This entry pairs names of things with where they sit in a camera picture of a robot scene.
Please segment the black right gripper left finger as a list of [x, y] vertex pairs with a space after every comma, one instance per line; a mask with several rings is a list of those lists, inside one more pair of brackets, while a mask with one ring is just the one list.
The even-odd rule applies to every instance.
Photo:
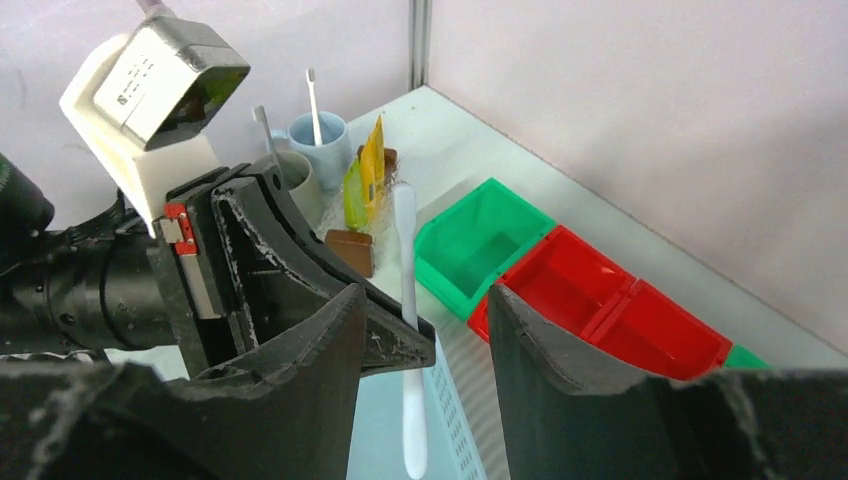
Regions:
[[342, 479], [366, 333], [362, 287], [191, 379], [133, 363], [5, 362], [5, 479]]

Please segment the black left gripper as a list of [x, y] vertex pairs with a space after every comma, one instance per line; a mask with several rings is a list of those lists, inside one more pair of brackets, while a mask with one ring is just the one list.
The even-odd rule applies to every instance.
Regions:
[[191, 375], [234, 359], [233, 284], [210, 195], [264, 205], [262, 162], [217, 167], [166, 193], [147, 229], [118, 196], [63, 229], [42, 190], [1, 163], [1, 352], [5, 356], [175, 345]]

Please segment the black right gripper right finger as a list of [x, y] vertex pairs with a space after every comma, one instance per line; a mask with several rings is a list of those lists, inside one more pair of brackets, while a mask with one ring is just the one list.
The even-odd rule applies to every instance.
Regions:
[[679, 381], [488, 293], [514, 479], [843, 479], [843, 369], [718, 369]]

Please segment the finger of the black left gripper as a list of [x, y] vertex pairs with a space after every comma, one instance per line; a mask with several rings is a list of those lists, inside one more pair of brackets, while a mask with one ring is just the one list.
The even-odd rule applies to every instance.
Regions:
[[221, 249], [233, 284], [239, 350], [248, 351], [314, 314], [348, 286], [365, 292], [364, 376], [432, 367], [435, 329], [418, 318], [418, 330], [402, 319], [399, 303], [345, 264], [325, 246], [283, 192], [281, 172], [270, 162], [262, 174], [264, 205], [210, 195]]

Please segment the light blue plastic basket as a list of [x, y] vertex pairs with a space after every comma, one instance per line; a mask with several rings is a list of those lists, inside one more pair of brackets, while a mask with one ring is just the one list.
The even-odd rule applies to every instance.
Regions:
[[[509, 479], [490, 350], [470, 330], [439, 333], [438, 360], [424, 372], [427, 479]], [[399, 373], [360, 383], [349, 479], [406, 479]]]

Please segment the grey ceramic mug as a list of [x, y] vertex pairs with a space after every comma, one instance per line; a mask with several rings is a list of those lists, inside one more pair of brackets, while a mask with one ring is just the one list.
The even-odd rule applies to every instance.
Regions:
[[277, 152], [288, 192], [310, 227], [318, 227], [326, 211], [323, 191], [311, 163], [302, 154], [282, 150]]

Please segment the red plastic bin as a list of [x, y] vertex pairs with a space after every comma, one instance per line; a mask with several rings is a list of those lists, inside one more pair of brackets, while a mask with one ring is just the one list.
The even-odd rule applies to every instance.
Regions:
[[559, 329], [639, 368], [688, 380], [725, 363], [732, 343], [645, 280], [627, 272], [564, 226], [541, 237], [505, 271], [516, 250], [498, 234], [464, 262], [466, 294], [510, 288]]

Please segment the light blue ceramic mug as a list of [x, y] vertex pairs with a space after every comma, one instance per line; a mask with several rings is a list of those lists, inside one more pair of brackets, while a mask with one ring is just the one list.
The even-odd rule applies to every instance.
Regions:
[[291, 150], [304, 155], [324, 191], [338, 190], [355, 157], [348, 124], [334, 113], [320, 111], [318, 126], [322, 143], [317, 145], [312, 120], [311, 113], [304, 113], [287, 129], [273, 129], [272, 139], [277, 143], [286, 142]]

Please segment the yellow toothpaste tube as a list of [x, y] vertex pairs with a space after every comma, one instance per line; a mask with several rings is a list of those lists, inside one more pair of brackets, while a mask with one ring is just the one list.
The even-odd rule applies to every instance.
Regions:
[[363, 201], [368, 222], [375, 221], [384, 197], [385, 147], [382, 116], [379, 115], [359, 155]]

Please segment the green bin with toothpaste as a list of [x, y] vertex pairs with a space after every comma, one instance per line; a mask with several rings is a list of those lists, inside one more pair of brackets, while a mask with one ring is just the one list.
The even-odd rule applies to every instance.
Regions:
[[416, 278], [465, 322], [495, 280], [555, 225], [489, 178], [421, 227], [414, 242]]

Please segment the green bin with toothbrushes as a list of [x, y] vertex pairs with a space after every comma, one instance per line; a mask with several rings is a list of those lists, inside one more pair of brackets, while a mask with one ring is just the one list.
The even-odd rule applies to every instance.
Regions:
[[740, 344], [734, 344], [724, 361], [724, 368], [730, 369], [769, 369], [766, 361]]

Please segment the glass jar with brown lid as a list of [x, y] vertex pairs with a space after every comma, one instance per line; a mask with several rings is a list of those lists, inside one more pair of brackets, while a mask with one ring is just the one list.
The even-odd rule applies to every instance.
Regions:
[[365, 278], [371, 278], [375, 270], [374, 240], [368, 233], [331, 229], [325, 236], [325, 244], [340, 259]]

